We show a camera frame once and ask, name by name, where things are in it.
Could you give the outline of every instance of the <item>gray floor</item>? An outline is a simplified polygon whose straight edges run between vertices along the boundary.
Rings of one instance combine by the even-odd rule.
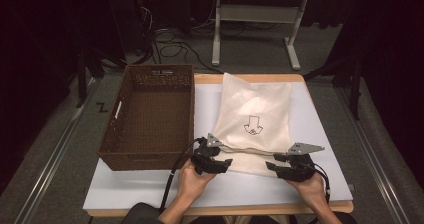
[[[270,25],[255,25],[242,32],[232,26],[222,37],[221,71],[229,73],[299,73],[306,74],[322,66],[332,48],[340,28],[320,30],[316,26],[302,27],[295,42],[301,71],[291,70],[284,50],[281,33],[288,33],[287,26],[266,29]],[[176,31],[173,41],[190,44],[202,62],[210,64],[212,34],[183,35]],[[163,55],[178,54],[179,47],[169,47],[172,34],[164,33],[158,40]],[[161,57],[162,63],[191,63],[202,67],[196,55],[185,50],[173,57]],[[129,53],[128,61],[136,57]],[[113,104],[122,71],[107,69],[106,76],[91,85],[92,95],[78,113],[76,82],[72,93],[51,115],[48,123],[30,149],[24,162],[0,198],[0,223],[19,221],[26,223],[119,223],[122,218],[94,218],[90,220],[82,210],[87,189],[94,173],[96,149],[103,136],[108,113],[99,112],[100,105],[109,110]],[[352,213],[358,223],[424,223],[423,192],[418,187],[402,157],[397,152],[376,112],[372,99],[362,82],[359,103],[360,121],[352,119],[346,109],[346,91],[334,89],[331,77],[317,77],[307,83],[317,112],[340,163],[347,182],[352,187],[355,210]],[[73,127],[72,132],[64,132]],[[61,153],[51,165],[47,179],[37,183],[47,163],[52,163],[52,153]],[[28,197],[38,193],[40,198],[30,200],[32,208],[25,205]],[[299,217],[305,223],[310,217]]]

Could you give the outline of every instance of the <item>printed arrow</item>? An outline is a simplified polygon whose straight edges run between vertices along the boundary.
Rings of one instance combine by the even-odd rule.
[[[263,128],[259,126],[259,117],[249,116],[249,124],[244,125],[244,129],[251,135],[257,135],[261,133]]]

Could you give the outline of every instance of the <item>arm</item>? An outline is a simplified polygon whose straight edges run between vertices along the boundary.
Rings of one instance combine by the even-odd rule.
[[[169,207],[159,216],[159,220],[166,224],[179,223],[184,212],[199,198],[206,185],[216,174],[198,175],[194,170],[195,166],[190,159],[180,170],[178,177],[178,195]]]
[[[304,182],[287,181],[296,188],[305,203],[312,209],[320,223],[341,224],[325,201],[324,184],[321,176],[315,173]]]

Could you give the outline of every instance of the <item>wicker basket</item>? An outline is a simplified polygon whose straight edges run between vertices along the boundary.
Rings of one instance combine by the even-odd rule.
[[[114,171],[171,169],[193,116],[192,65],[128,65],[97,154]]]

